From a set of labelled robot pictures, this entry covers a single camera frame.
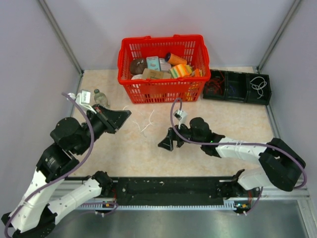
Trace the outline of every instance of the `white wall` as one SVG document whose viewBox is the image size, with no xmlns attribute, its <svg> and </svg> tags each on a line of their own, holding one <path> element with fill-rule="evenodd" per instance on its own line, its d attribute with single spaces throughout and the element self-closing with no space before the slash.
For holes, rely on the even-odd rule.
<svg viewBox="0 0 317 238">
<path fill-rule="evenodd" d="M 84 69 L 117 68 L 125 37 L 202 34 L 213 66 L 257 66 L 293 0 L 47 0 Z"/>
<path fill-rule="evenodd" d="M 264 68 L 282 138 L 306 161 L 317 208 L 317 4 L 305 0 Z"/>
<path fill-rule="evenodd" d="M 29 185 L 78 74 L 35 0 L 0 2 L 0 216 Z M 0 237 L 4 226 L 0 225 Z"/>
</svg>

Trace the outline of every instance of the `orange container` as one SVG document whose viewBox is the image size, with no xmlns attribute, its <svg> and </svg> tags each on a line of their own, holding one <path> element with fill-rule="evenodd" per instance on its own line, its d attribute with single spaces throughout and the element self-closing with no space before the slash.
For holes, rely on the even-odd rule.
<svg viewBox="0 0 317 238">
<path fill-rule="evenodd" d="M 131 80 L 129 66 L 132 60 L 151 56 L 164 58 L 169 52 L 187 60 L 194 69 L 200 69 L 202 76 Z M 193 102 L 211 77 L 209 55 L 201 35 L 125 38 L 118 56 L 118 68 L 118 82 L 123 85 L 133 103 L 173 102 L 177 97 L 185 102 Z"/>
</svg>

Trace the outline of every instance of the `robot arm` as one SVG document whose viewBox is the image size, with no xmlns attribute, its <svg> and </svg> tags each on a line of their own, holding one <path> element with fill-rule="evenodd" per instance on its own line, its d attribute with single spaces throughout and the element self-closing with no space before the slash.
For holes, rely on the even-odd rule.
<svg viewBox="0 0 317 238">
<path fill-rule="evenodd" d="M 174 115 L 179 121 L 184 121 L 183 115 L 186 116 L 187 114 L 178 110 Z M 300 168 L 284 154 L 263 146 L 243 145 L 246 142 L 216 134 L 210 130 L 209 125 L 202 118 L 193 118 L 190 121 L 189 128 L 185 124 L 180 123 L 175 129 L 182 137 L 190 141 L 205 144 L 219 143 L 219 145 L 201 146 L 201 150 L 210 156 L 238 158 L 259 165 L 259 168 L 243 170 L 235 175 L 234 179 L 245 190 L 273 184 L 281 190 L 292 191 L 302 173 Z M 165 139 L 158 146 L 172 151 L 174 141 L 177 142 L 177 147 L 181 147 L 186 142 L 171 127 L 168 129 Z M 273 138 L 272 141 L 266 144 L 292 155 L 303 168 L 306 166 L 302 158 L 281 139 Z"/>
<path fill-rule="evenodd" d="M 115 134 L 131 115 L 130 111 L 112 111 L 98 104 L 85 108 L 93 128 L 95 141 L 105 132 Z M 88 125 L 86 123 L 80 125 L 75 118 L 60 120 L 51 132 L 51 137 L 54 144 L 43 152 L 36 165 L 30 186 L 21 202 L 14 211 L 2 216 L 1 220 L 7 224 L 21 206 L 9 224 L 15 229 L 14 238 L 46 237 L 68 213 L 89 199 L 100 195 L 107 196 L 112 187 L 111 178 L 105 172 L 98 171 L 81 187 L 58 200 L 49 202 L 51 195 L 64 179 L 45 187 L 26 202 L 26 198 L 38 188 L 75 168 L 79 161 L 73 155 L 83 154 L 91 142 Z"/>
</svg>

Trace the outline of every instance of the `plastic bottle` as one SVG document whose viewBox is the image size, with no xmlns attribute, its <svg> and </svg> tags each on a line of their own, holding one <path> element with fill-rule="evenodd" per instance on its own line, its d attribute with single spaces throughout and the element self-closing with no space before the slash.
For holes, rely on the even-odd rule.
<svg viewBox="0 0 317 238">
<path fill-rule="evenodd" d="M 100 92 L 99 89 L 95 89 L 94 93 L 95 93 L 95 95 L 94 95 L 95 102 L 97 104 L 100 104 L 104 108 L 109 109 L 110 108 L 110 104 L 109 104 L 108 99 L 105 96 L 105 94 Z"/>
</svg>

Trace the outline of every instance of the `box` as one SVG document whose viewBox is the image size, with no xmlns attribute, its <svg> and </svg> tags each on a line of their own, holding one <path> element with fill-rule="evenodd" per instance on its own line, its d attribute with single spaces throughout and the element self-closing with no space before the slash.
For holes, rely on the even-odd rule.
<svg viewBox="0 0 317 238">
<path fill-rule="evenodd" d="M 147 57 L 147 64 L 149 69 L 160 71 L 159 58 L 157 56 Z"/>
<path fill-rule="evenodd" d="M 272 91 L 269 76 L 257 73 L 241 73 L 211 70 L 203 98 L 268 105 Z"/>
<path fill-rule="evenodd" d="M 169 70 L 172 68 L 170 63 L 167 63 L 163 58 L 159 58 L 159 66 L 160 70 L 163 72 L 169 72 Z"/>
<path fill-rule="evenodd" d="M 131 61 L 138 57 L 164 58 L 168 52 L 186 59 L 191 67 L 202 71 L 202 76 L 131 80 Z M 118 82 L 123 85 L 132 103 L 172 103 L 177 97 L 183 102 L 194 102 L 210 79 L 209 55 L 201 35 L 125 38 L 117 65 Z"/>
<path fill-rule="evenodd" d="M 148 68 L 144 69 L 142 74 L 142 79 L 169 79 L 171 77 L 172 75 L 170 73 L 156 71 Z"/>
</svg>

